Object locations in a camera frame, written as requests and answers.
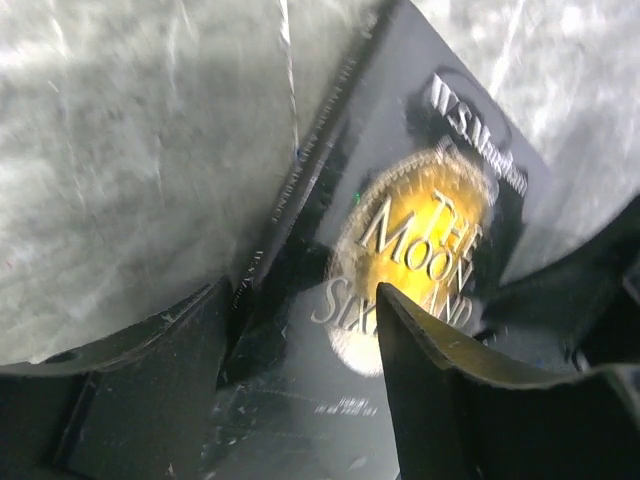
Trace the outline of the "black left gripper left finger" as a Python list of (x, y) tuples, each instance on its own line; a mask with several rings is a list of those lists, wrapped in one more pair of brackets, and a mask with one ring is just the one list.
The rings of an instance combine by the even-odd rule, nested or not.
[(194, 479), (226, 344), (227, 278), (32, 365), (1, 369), (5, 479)]

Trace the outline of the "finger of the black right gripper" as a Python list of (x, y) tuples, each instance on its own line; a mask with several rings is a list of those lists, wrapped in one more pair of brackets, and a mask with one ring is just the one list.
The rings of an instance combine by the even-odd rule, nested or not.
[(475, 338), (557, 373), (639, 360), (639, 200), (554, 263), (501, 287)]

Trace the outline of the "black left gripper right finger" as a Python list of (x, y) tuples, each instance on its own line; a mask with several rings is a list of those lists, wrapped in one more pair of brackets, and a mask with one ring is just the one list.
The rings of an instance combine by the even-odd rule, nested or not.
[(639, 369), (558, 374), (492, 350), (377, 288), (378, 341), (404, 479), (635, 479)]

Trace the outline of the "dark grey Mansfield book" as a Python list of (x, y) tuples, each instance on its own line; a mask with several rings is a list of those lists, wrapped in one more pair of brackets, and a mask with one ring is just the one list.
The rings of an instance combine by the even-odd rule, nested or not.
[(549, 183), (417, 7), (384, 2), (237, 292), (205, 477), (397, 478), (377, 286), (485, 335), (485, 303)]

